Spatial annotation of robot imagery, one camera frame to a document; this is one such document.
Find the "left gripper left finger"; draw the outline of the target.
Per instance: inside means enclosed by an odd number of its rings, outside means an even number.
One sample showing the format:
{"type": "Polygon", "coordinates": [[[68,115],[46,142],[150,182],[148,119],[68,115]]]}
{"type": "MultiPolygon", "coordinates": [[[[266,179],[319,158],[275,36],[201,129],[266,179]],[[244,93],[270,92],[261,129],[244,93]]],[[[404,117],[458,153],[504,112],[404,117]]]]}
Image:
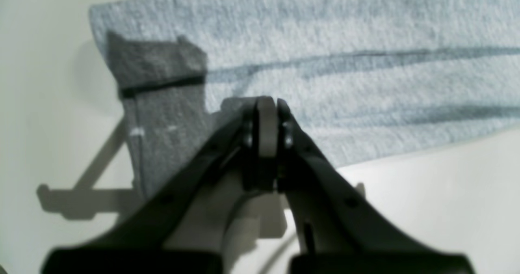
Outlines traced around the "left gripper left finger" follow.
{"type": "Polygon", "coordinates": [[[223,274],[225,235],[258,196],[258,99],[217,130],[141,209],[91,242],[53,250],[43,274],[223,274]]]}

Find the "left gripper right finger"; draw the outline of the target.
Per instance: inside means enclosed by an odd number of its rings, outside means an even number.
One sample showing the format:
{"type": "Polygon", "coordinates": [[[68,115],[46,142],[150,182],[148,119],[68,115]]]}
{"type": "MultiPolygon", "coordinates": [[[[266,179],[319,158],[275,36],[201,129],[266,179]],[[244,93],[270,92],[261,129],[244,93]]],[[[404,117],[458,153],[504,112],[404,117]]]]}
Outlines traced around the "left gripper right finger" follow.
{"type": "Polygon", "coordinates": [[[442,252],[383,217],[329,163],[277,100],[276,188],[290,206],[300,254],[290,274],[473,274],[463,254],[442,252]]]}

